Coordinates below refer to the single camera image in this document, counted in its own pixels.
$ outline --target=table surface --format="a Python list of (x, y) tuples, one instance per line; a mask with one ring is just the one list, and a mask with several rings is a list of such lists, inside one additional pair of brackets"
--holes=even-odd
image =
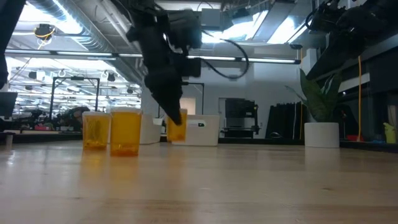
[(398, 223), (398, 155), (301, 146), (80, 141), (0, 151), (0, 223)]

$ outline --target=orange plastic cup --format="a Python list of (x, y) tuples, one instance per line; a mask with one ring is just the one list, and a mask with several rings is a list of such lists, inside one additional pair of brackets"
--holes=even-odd
[(188, 110), (180, 109), (182, 123), (177, 126), (171, 118), (167, 117), (167, 140), (169, 142), (185, 141), (187, 134)]
[(83, 113), (83, 150), (106, 150), (111, 116), (109, 113)]
[(141, 110), (119, 107), (111, 110), (111, 156), (138, 156)]

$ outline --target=exposed ductwork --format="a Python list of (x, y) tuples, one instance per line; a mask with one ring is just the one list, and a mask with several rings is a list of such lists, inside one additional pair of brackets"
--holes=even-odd
[[(74, 37), (75, 41), (80, 43), (90, 52), (115, 52), (115, 47), (106, 39), (106, 37), (95, 27), (84, 12), (71, 0), (27, 0), (38, 10), (49, 14), (60, 22), (74, 20), (83, 28), (80, 35)], [(135, 64), (135, 59), (118, 58), (107, 63), (119, 70), (124, 78), (129, 82), (141, 84), (141, 71), (131, 65)]]

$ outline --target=white box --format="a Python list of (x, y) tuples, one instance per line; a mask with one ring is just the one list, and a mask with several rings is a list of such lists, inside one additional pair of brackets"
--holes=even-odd
[(141, 119), (140, 144), (153, 144), (160, 142), (162, 122), (159, 122), (149, 114), (143, 114)]
[(219, 115), (188, 115), (185, 142), (173, 142), (173, 144), (182, 146), (217, 146), (219, 126)]

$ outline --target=red object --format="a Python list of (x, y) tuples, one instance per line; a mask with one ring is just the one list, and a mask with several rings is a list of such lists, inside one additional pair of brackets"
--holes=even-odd
[(347, 135), (346, 139), (350, 140), (350, 141), (356, 141), (358, 139), (358, 135)]
[(50, 131), (50, 127), (45, 126), (35, 126), (36, 131)]

